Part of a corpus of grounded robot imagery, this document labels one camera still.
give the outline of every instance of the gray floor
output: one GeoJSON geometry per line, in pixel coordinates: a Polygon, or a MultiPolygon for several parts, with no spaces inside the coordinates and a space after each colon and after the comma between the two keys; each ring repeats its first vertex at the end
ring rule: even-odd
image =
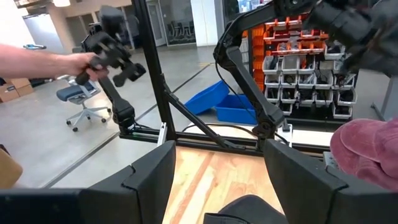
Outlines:
{"type": "MultiPolygon", "coordinates": [[[[163,72],[171,90],[178,88],[202,70],[176,91],[175,94],[182,102],[186,102],[219,80],[214,65],[208,65],[213,61],[212,50],[212,47],[159,50],[163,72]]],[[[142,53],[136,53],[132,59],[147,67],[142,53]]],[[[237,87],[231,75],[225,72],[222,74],[233,88],[237,87]]],[[[387,83],[388,78],[383,75],[373,75],[366,71],[360,73],[357,86],[358,104],[354,108],[355,118],[377,118],[370,104],[382,98],[383,88],[387,83]],[[380,88],[372,88],[373,83],[378,83],[380,88]]],[[[39,87],[34,94],[0,104],[1,143],[24,167],[21,185],[45,186],[118,131],[118,127],[112,121],[102,124],[98,120],[92,120],[83,123],[78,133],[73,133],[65,124],[65,118],[80,108],[61,102],[55,96],[55,92],[65,86],[67,83],[62,81],[49,83],[39,87]]],[[[144,76],[134,83],[127,83],[119,92],[135,107],[137,118],[145,113],[139,123],[153,128],[159,127],[157,108],[147,112],[155,105],[149,76],[144,76]]],[[[88,106],[104,105],[110,106],[104,93],[88,103],[88,106]]],[[[174,108],[172,113],[177,130],[190,123],[174,108]]],[[[215,121],[212,114],[206,114],[202,118],[207,122],[215,121]]],[[[87,187],[115,173],[153,148],[154,144],[113,139],[55,184],[55,187],[87,187]]]]}

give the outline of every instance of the office chair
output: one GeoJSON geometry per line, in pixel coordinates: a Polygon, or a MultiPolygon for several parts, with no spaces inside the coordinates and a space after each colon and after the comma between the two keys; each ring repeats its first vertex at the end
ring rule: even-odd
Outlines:
{"type": "Polygon", "coordinates": [[[59,80],[66,80],[68,81],[69,85],[66,88],[63,88],[61,90],[57,91],[57,97],[58,99],[64,101],[64,102],[71,102],[76,105],[82,105],[83,110],[70,118],[67,118],[67,125],[71,125],[73,127],[73,132],[77,132],[77,124],[83,119],[91,119],[91,117],[97,117],[101,118],[101,122],[105,123],[106,119],[101,117],[99,114],[97,114],[97,111],[100,110],[107,110],[109,113],[112,112],[112,110],[106,106],[98,107],[98,108],[87,108],[85,105],[85,101],[90,99],[91,97],[97,95],[100,93],[100,89],[95,85],[94,82],[88,81],[85,85],[77,85],[75,83],[75,77],[71,77],[70,75],[64,75],[62,77],[58,78],[59,80]],[[74,124],[72,125],[71,119],[76,119],[74,124]]]}

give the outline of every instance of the metal frame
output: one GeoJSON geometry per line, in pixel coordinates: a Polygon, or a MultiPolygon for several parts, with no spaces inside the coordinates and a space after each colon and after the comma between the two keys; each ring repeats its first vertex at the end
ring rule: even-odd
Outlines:
{"type": "MultiPolygon", "coordinates": [[[[192,114],[170,91],[165,82],[164,74],[162,73],[162,68],[160,66],[146,0],[132,0],[131,2],[137,8],[137,17],[140,20],[140,35],[144,40],[146,40],[143,42],[142,48],[147,61],[150,80],[154,89],[162,126],[167,127],[167,129],[164,128],[162,130],[162,132],[165,131],[165,140],[175,140],[178,146],[245,154],[250,156],[262,156],[262,152],[257,149],[257,146],[260,143],[258,140],[219,136],[201,119],[192,114]],[[186,116],[205,134],[183,133],[176,131],[170,110],[170,104],[176,107],[179,112],[186,116]]],[[[135,128],[133,130],[129,130],[121,127],[120,130],[121,133],[119,137],[122,139],[157,143],[159,142],[160,135],[161,141],[164,140],[162,137],[163,133],[161,133],[159,129],[135,128]]],[[[322,158],[324,151],[329,151],[328,147],[306,144],[293,143],[292,147],[320,159],[322,158]]]]}

